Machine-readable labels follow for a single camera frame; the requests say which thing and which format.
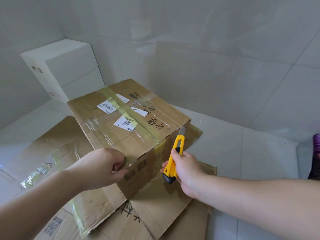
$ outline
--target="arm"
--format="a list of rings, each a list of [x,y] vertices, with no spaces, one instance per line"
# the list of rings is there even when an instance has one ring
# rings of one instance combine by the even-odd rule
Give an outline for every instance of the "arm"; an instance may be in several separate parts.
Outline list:
[[[32,239],[77,194],[120,181],[124,154],[115,149],[88,153],[20,197],[0,207],[0,239]]]
[[[190,197],[285,239],[320,239],[320,182],[211,176],[187,152],[180,156],[173,150],[172,157]]]

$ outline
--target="forearm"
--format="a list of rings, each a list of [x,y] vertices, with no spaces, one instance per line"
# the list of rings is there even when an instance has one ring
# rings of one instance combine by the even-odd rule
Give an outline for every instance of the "forearm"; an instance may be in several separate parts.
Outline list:
[[[31,239],[70,199],[81,192],[69,171],[58,171],[0,208],[1,239]]]
[[[320,239],[320,183],[241,180],[206,175],[197,198],[286,239]]]

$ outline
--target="hand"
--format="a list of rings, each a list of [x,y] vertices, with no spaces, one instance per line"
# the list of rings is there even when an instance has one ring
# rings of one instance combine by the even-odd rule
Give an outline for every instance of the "hand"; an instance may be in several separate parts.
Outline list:
[[[188,152],[183,152],[181,156],[175,149],[171,151],[171,155],[176,164],[177,180],[181,184],[183,192],[192,198],[198,198],[196,181],[205,173],[202,171],[197,159]],[[163,173],[167,164],[168,161],[162,164],[160,173]]]
[[[117,149],[97,149],[67,168],[80,183],[82,191],[102,188],[119,182],[128,172],[117,171],[125,156]]]

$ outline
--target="knife handle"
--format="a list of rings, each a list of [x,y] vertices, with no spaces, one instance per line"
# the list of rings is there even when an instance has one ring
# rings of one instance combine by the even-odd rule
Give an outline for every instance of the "knife handle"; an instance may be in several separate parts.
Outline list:
[[[182,155],[182,152],[183,152],[184,139],[185,137],[183,135],[178,135],[173,144],[172,149],[176,149],[176,151],[180,155]],[[168,182],[168,184],[172,184],[178,177],[177,171],[176,171],[176,163],[174,162],[171,153],[170,153],[168,164],[164,168],[162,176]]]

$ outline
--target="yellow box cutter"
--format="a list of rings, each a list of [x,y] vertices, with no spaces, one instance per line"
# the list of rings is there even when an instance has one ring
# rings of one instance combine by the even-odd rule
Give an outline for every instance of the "yellow box cutter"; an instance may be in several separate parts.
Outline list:
[[[179,134],[174,141],[174,145],[172,149],[176,149],[176,151],[182,155],[183,145],[184,145],[184,133],[186,132],[186,128],[182,126],[179,130]],[[169,161],[167,166],[164,168],[162,176],[168,182],[168,184],[172,184],[178,177],[176,171],[176,163],[174,162],[172,155],[170,153]]]

